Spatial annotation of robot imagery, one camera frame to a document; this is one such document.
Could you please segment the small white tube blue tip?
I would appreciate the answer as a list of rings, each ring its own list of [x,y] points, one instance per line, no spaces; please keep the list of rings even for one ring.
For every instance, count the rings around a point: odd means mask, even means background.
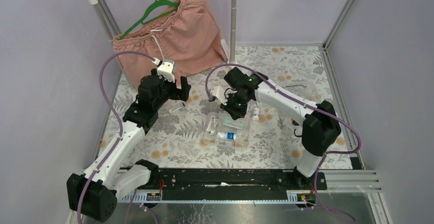
[[[169,113],[173,114],[181,109],[184,109],[186,107],[186,103],[185,102],[181,102],[180,104],[178,104],[176,107],[170,108],[169,109]]]

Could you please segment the small white vial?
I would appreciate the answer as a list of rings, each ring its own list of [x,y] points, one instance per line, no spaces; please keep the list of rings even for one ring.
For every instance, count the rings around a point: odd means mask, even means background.
[[[257,121],[259,119],[259,116],[260,116],[260,109],[258,107],[256,107],[253,109],[253,112],[252,112],[252,120]]]

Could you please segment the clear compartment organizer tray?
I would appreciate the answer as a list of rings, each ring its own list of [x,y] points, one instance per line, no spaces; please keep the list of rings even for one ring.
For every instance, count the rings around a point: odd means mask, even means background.
[[[245,149],[249,145],[251,117],[233,120],[227,113],[210,113],[205,122],[202,142],[232,149]]]

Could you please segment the blue white medicine bottle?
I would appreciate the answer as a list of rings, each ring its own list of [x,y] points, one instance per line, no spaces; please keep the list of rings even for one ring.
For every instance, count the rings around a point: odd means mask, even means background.
[[[217,134],[217,137],[222,140],[235,140],[236,139],[236,133],[233,132],[219,132]]]

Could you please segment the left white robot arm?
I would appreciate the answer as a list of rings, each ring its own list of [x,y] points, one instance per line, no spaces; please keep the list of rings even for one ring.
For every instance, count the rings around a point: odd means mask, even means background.
[[[101,155],[81,174],[67,180],[69,207],[78,215],[105,222],[117,203],[127,194],[144,186],[154,188],[159,181],[158,166],[139,160],[127,172],[118,175],[123,160],[142,142],[158,119],[158,110],[168,100],[187,101],[191,85],[185,76],[180,84],[167,80],[153,69],[142,78],[135,101],[118,121],[120,129]]]

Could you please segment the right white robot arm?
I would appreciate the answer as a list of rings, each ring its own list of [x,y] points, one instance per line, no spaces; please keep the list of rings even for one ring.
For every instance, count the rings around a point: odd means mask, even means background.
[[[233,90],[232,93],[220,86],[209,90],[212,100],[218,99],[221,108],[232,119],[243,118],[247,113],[247,105],[253,100],[264,103],[288,116],[301,127],[301,142],[305,149],[294,174],[294,184],[306,189],[314,182],[314,172],[318,168],[327,149],[341,134],[341,127],[333,105],[328,101],[317,103],[303,99],[278,86],[267,76],[253,72],[244,74],[234,67],[224,77]]]

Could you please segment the floral table mat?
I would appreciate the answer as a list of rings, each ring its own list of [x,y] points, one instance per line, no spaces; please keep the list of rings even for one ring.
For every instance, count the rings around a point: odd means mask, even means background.
[[[290,82],[312,82],[323,100],[333,100],[317,46],[238,46],[235,53],[239,64],[267,75],[281,87]],[[186,107],[170,114],[169,109],[179,102],[166,102],[159,110],[157,122],[129,152],[122,167],[141,159],[160,167],[177,168],[295,167],[305,151],[299,137],[301,129],[277,109],[263,103],[249,103],[248,114],[258,107],[260,116],[251,123],[247,148],[232,149],[202,142],[208,114],[221,111],[219,102],[209,102],[204,82],[208,81],[210,87],[226,87],[224,76],[228,71],[229,67],[225,66],[215,72],[204,71],[188,77],[192,88]]]

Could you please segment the pink fabric shorts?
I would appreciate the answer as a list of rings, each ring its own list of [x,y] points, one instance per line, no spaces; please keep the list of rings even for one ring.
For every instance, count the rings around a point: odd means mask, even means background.
[[[167,7],[162,17],[113,39],[114,52],[125,52],[118,56],[118,62],[134,88],[138,88],[141,79],[150,75],[156,65],[131,51],[174,61],[177,80],[227,61],[221,44],[221,30],[208,3],[205,0],[176,2],[179,3],[177,9]]]

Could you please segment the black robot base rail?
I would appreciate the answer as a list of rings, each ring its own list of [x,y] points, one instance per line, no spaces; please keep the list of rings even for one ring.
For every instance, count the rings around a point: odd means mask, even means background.
[[[325,175],[304,177],[282,169],[161,168],[139,190],[161,193],[164,201],[287,200],[287,191],[327,190]]]

